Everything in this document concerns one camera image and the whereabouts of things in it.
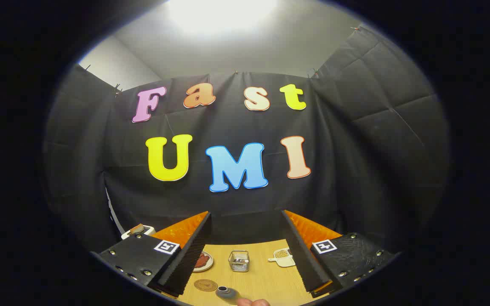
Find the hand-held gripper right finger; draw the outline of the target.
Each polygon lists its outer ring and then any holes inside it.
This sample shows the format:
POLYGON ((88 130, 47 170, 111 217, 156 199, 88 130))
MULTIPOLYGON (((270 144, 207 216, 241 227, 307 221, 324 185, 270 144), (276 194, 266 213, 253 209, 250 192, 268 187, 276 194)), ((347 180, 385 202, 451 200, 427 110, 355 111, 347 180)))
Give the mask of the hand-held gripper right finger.
POLYGON ((352 287, 396 256, 362 234, 339 234, 288 210, 281 211, 281 226, 305 290, 312 295, 352 287))

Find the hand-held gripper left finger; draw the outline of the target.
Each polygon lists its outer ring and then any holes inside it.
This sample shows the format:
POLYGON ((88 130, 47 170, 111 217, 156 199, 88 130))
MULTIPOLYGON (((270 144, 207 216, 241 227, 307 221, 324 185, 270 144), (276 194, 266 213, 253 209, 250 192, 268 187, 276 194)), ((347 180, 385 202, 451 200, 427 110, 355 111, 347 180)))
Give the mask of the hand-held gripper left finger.
POLYGON ((155 232, 132 234, 92 255, 131 281, 182 295, 210 237, 211 213, 186 218, 142 215, 137 224, 150 225, 155 232))

